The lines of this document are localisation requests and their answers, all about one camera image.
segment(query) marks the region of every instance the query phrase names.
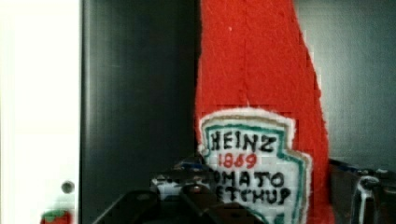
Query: gray wall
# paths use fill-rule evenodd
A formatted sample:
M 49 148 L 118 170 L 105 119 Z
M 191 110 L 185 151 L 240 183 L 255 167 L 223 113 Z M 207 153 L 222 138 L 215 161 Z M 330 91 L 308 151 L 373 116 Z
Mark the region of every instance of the gray wall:
M 396 171 L 396 1 L 299 0 L 331 157 Z

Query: white panel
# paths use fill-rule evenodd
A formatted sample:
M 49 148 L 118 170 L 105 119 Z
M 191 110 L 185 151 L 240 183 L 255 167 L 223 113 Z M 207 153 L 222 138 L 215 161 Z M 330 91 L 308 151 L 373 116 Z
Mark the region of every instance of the white panel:
M 78 0 L 0 0 L 1 223 L 77 211 L 79 61 Z

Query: red knitted fabric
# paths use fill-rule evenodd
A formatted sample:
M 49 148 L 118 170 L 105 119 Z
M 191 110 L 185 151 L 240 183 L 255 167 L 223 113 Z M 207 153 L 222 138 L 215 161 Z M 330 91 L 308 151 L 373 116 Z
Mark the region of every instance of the red knitted fabric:
M 320 90 L 291 0 L 202 0 L 198 121 L 221 109 L 262 108 L 296 121 L 292 149 L 313 173 L 307 223 L 334 223 Z

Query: metal surface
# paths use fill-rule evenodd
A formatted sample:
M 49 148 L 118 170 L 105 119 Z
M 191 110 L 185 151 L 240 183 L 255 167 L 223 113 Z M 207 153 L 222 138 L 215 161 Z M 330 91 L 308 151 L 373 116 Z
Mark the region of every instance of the metal surface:
M 194 151 L 195 2 L 83 1 L 81 211 Z
M 396 1 L 296 0 L 333 159 L 396 170 Z

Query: black object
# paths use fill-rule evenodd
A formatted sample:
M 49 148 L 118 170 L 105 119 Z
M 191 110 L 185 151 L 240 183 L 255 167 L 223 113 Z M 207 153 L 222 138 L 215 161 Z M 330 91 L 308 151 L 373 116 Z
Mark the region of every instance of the black object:
M 396 223 L 396 174 L 330 160 L 332 208 L 339 224 Z
M 262 224 L 239 203 L 224 203 L 203 185 L 183 187 L 180 198 L 193 212 L 191 223 L 207 224 Z
M 148 190 L 131 191 L 99 216 L 94 224 L 137 224 L 143 219 L 156 217 L 160 211 L 157 194 Z

